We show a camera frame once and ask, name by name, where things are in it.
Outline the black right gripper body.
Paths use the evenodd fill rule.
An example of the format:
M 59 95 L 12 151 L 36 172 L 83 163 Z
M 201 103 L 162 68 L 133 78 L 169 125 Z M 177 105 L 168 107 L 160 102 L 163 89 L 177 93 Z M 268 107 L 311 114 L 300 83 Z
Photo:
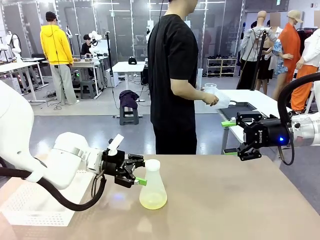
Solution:
M 265 118 L 244 123 L 244 143 L 251 148 L 286 146 L 290 142 L 288 128 L 278 118 Z

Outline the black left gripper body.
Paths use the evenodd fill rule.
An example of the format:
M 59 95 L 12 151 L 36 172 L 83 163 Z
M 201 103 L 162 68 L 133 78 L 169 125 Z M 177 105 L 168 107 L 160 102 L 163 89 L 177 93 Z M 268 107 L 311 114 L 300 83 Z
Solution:
M 131 173 L 124 171 L 125 152 L 120 150 L 112 156 L 109 155 L 110 152 L 111 151 L 107 149 L 102 153 L 101 170 L 103 174 L 114 177 L 114 180 L 117 175 L 122 175 L 127 178 L 131 176 Z

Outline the person's right hand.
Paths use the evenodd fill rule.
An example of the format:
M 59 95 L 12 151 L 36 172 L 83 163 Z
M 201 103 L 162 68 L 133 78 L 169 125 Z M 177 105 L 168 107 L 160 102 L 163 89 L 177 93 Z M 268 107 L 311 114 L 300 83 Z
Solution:
M 219 102 L 219 98 L 216 95 L 212 94 L 212 93 L 203 92 L 202 101 L 206 105 L 214 106 Z

